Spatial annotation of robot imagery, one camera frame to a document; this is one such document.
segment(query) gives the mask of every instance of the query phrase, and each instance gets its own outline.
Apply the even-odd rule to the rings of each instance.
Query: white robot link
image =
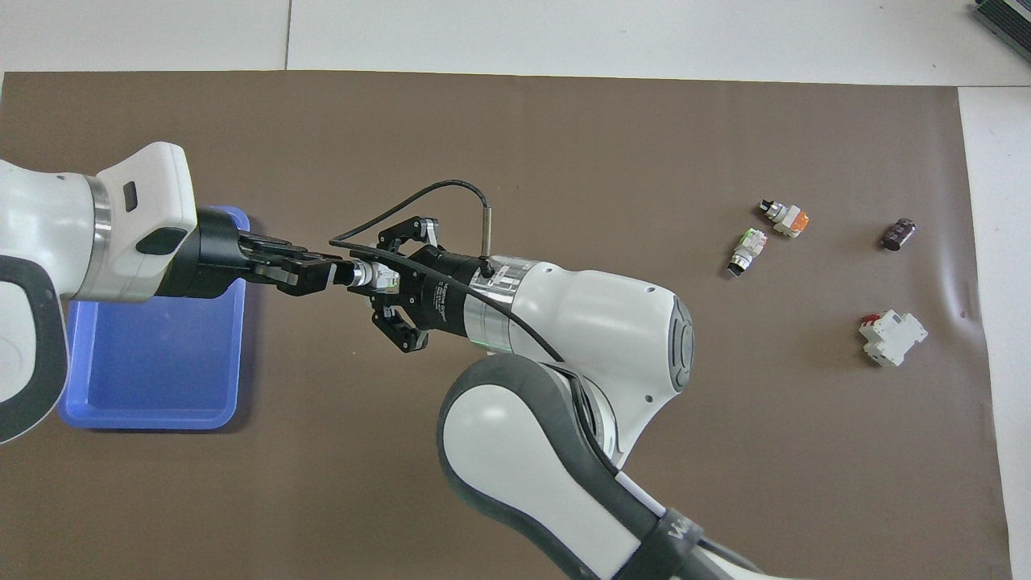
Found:
[[[479,255],[441,248],[432,217],[383,230],[375,247],[344,241],[445,185],[484,204]],[[30,430],[61,395],[62,300],[213,298],[239,277],[292,296],[340,284],[368,298],[373,325],[402,351],[425,348],[428,332],[441,330],[500,353],[448,391],[440,465],[463,500],[529,538],[570,578],[770,578],[621,471],[688,382],[694,331],[680,300],[621,275],[492,255],[490,215],[474,185],[433,183],[333,238],[351,249],[342,258],[195,208],[186,156],[170,143],[96,176],[0,161],[0,442]],[[422,243],[410,255],[399,250],[407,240]]]

